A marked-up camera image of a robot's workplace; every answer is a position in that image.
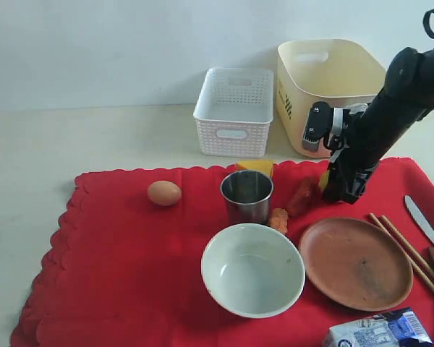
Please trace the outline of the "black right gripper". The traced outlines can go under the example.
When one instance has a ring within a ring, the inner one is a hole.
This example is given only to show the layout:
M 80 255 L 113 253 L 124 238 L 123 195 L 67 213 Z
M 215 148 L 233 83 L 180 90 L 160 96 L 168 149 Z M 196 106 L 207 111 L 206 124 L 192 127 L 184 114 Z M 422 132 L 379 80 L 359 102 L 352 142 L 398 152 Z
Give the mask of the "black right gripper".
M 326 202 L 355 203 L 366 190 L 366 185 L 378 167 L 359 167 L 348 163 L 344 158 L 330 160 L 326 173 L 325 187 L 321 189 L 321 197 Z

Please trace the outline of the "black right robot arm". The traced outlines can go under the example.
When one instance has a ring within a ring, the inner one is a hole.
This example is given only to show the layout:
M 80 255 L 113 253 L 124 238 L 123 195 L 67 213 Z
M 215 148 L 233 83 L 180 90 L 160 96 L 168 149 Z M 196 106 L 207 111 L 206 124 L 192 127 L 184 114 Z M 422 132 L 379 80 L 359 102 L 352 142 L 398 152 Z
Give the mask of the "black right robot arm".
M 426 11 L 423 27 L 434 39 Z M 434 48 L 424 53 L 406 47 L 391 61 L 384 84 L 363 112 L 331 108 L 319 103 L 315 109 L 329 116 L 331 150 L 327 182 L 321 189 L 327 202 L 355 203 L 364 193 L 380 159 L 417 121 L 434 111 Z

